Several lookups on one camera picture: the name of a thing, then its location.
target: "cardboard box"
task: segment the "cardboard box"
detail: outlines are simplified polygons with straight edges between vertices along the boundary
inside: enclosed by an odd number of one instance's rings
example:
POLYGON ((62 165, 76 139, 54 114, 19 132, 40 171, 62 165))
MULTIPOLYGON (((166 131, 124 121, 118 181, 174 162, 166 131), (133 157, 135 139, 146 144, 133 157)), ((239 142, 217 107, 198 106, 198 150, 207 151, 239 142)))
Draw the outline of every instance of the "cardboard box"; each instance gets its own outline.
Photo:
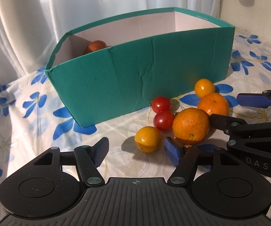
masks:
POLYGON ((72 117, 88 127, 149 106, 157 96, 218 82, 229 67, 235 27, 172 7, 102 19, 66 33, 45 73, 72 117), (108 48, 82 56, 88 44, 108 48))

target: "tablecloth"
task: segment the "tablecloth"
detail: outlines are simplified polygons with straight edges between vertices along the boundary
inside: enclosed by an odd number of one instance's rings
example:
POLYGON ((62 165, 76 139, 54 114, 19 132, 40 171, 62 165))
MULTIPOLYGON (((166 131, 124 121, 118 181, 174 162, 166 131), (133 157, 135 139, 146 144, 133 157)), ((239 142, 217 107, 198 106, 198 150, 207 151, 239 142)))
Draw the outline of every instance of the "tablecloth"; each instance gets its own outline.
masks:
MULTIPOLYGON (((215 85, 216 91, 228 100, 230 115, 243 118, 249 124, 271 122, 271 107, 243 108, 236 100, 240 92, 261 93, 271 89, 271 45, 258 35, 237 30, 228 74, 225 80, 215 85)), ((197 106, 199 98, 191 92, 175 100, 178 100, 176 103, 181 110, 197 106)), ((106 181, 112 176, 157 176, 167 180, 174 167, 164 148, 145 154, 138 151, 134 144, 137 130, 152 126, 154 115, 150 108, 144 108, 81 128, 61 102, 44 74, 44 68, 8 85, 0 85, 0 183, 49 147, 72 151, 80 145, 94 145, 101 137, 108 137, 110 142, 109 153, 98 168, 106 181)), ((172 133, 162 135, 164 138, 172 136, 172 133)), ((199 144, 210 143, 224 148, 227 140, 227 135, 216 130, 199 144)), ((77 177, 73 167, 64 167, 63 170, 77 177)), ((197 176, 206 171, 199 167, 197 176)), ((267 215, 271 218, 271 207, 267 215)), ((5 211, 0 205, 0 220, 4 216, 5 211)))

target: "metal screw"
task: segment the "metal screw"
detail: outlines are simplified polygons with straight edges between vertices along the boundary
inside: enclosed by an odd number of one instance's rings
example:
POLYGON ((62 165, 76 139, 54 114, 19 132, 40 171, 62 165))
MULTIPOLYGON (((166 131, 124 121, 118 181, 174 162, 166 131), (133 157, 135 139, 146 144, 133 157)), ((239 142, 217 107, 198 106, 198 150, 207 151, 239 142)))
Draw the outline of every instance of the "metal screw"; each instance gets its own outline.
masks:
POLYGON ((229 145, 229 146, 232 146, 232 145, 234 145, 234 144, 236 144, 236 141, 235 141, 235 140, 233 140, 233 139, 232 139, 232 140, 230 140, 230 141, 228 142, 228 145, 229 145))
POLYGON ((102 179, 97 176, 92 176, 89 179, 87 179, 87 182, 90 184, 98 184, 98 183, 102 182, 102 179))
POLYGON ((185 182, 185 179, 181 176, 174 176, 170 179, 170 181, 175 184, 181 184, 185 182))

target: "white curtain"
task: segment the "white curtain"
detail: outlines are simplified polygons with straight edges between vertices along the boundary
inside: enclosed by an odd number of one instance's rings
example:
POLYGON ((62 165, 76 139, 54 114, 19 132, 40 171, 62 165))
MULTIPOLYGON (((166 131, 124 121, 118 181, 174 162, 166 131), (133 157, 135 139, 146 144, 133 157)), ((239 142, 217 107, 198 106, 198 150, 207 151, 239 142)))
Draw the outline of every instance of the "white curtain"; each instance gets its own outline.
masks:
POLYGON ((0 0, 0 83, 43 67, 69 30, 137 10, 178 6, 219 17, 220 0, 0 0))

